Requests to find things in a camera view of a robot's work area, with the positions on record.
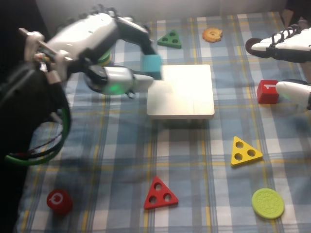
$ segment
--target blue and white plaid fabric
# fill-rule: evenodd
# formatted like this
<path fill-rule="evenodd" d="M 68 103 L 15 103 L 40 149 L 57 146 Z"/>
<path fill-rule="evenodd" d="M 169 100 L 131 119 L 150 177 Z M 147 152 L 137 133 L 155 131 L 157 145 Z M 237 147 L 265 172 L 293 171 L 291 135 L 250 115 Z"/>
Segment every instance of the blue and white plaid fabric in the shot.
<path fill-rule="evenodd" d="M 157 41 L 177 30 L 181 50 L 156 46 L 163 63 L 209 64 L 215 117 L 203 129 L 166 130 L 146 116 L 146 94 L 134 100 L 92 92 L 83 75 L 67 85 L 72 129 L 61 153 L 29 168 L 20 203 L 18 233 L 309 233 L 311 232 L 310 112 L 279 98 L 259 105 L 263 79 L 305 79 L 298 64 L 260 59 L 244 48 L 251 37 L 283 29 L 278 13 L 200 17 L 149 23 Z M 209 27 L 220 42 L 202 39 Z M 140 67 L 138 46 L 119 41 L 114 62 Z M 53 134 L 39 131 L 34 144 Z M 230 166 L 233 137 L 262 151 L 263 160 Z M 157 175 L 179 198 L 177 207 L 144 211 Z M 260 188 L 280 193 L 285 213 L 258 217 L 251 205 Z M 55 188 L 67 190 L 74 208 L 57 218 L 46 205 Z"/>

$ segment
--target green round object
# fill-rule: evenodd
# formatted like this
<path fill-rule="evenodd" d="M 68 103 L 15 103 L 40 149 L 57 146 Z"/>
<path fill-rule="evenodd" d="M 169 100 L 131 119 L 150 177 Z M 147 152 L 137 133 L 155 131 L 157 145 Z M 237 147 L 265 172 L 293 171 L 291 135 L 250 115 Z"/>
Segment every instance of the green round object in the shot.
<path fill-rule="evenodd" d="M 103 56 L 98 59 L 98 63 L 104 63 L 105 61 L 110 59 L 110 51 L 106 52 Z"/>
<path fill-rule="evenodd" d="M 275 219 L 284 212 L 284 201 L 279 193 L 270 189 L 257 190 L 252 197 L 255 212 L 263 218 Z"/>

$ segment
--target robotic arm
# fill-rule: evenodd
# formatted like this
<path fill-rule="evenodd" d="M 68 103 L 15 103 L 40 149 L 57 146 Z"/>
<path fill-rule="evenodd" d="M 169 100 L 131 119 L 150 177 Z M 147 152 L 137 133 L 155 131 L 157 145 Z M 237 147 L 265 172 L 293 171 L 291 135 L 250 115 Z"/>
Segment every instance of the robotic arm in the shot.
<path fill-rule="evenodd" d="M 90 89 L 105 95 L 127 94 L 132 98 L 153 83 L 153 77 L 140 71 L 97 65 L 118 39 L 138 44 L 146 55 L 155 54 L 148 31 L 114 10 L 95 12 L 74 22 L 47 43 L 39 32 L 19 30 L 26 36 L 25 61 L 0 85 L 0 128 L 5 135 L 0 158 L 35 165 L 56 156 L 70 130 L 70 110 L 62 84 L 72 73 L 85 73 Z M 29 144 L 36 128 L 51 119 L 63 125 L 55 146 L 41 153 L 21 146 Z"/>
<path fill-rule="evenodd" d="M 295 63 L 311 61 L 311 28 L 301 30 L 298 24 L 291 25 L 270 38 L 251 38 L 245 48 L 251 55 L 274 58 Z M 302 80 L 283 80 L 276 84 L 276 91 L 285 98 L 311 110 L 311 85 Z"/>

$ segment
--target cookie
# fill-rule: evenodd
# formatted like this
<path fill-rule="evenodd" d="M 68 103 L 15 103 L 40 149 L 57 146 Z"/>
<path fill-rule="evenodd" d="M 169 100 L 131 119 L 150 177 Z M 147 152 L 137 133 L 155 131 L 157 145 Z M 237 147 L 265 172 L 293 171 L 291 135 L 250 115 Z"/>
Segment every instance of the cookie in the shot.
<path fill-rule="evenodd" d="M 220 41 L 222 36 L 223 36 L 223 31 L 219 30 L 218 28 L 205 29 L 202 34 L 203 39 L 211 43 Z"/>

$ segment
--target yellow triangle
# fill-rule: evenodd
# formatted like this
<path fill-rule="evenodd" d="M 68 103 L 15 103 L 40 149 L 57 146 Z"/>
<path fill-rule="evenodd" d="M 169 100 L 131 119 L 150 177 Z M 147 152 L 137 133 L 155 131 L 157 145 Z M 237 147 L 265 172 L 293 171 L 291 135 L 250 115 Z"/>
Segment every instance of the yellow triangle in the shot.
<path fill-rule="evenodd" d="M 232 146 L 231 166 L 242 165 L 261 159 L 262 153 L 248 145 L 238 137 L 234 137 Z"/>

